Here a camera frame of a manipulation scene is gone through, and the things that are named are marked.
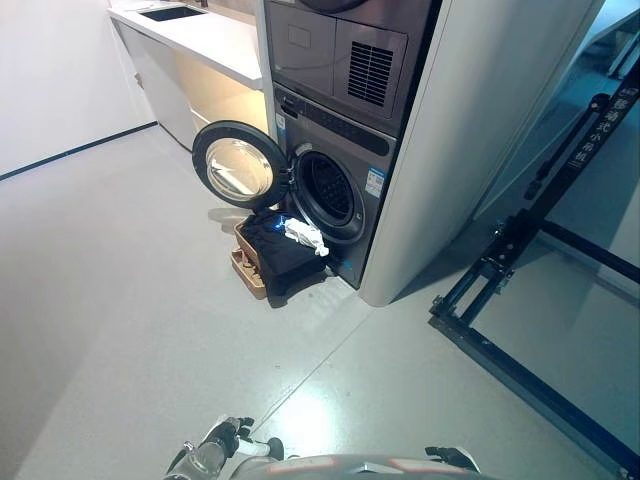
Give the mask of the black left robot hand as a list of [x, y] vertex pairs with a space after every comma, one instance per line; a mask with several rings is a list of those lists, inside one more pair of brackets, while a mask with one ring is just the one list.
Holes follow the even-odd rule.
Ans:
[[272, 437], [266, 442], [254, 440], [251, 437], [254, 423], [255, 419], [252, 417], [222, 415], [207, 432], [200, 445], [203, 446], [207, 443], [217, 444], [223, 449], [223, 453], [227, 458], [240, 453], [248, 456], [283, 460], [283, 442], [277, 437]]

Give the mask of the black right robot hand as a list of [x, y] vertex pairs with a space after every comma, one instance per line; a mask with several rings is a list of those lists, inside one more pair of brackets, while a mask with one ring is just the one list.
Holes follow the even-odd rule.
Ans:
[[425, 454], [434, 461], [466, 469], [475, 473], [481, 470], [473, 456], [462, 447], [428, 446]]

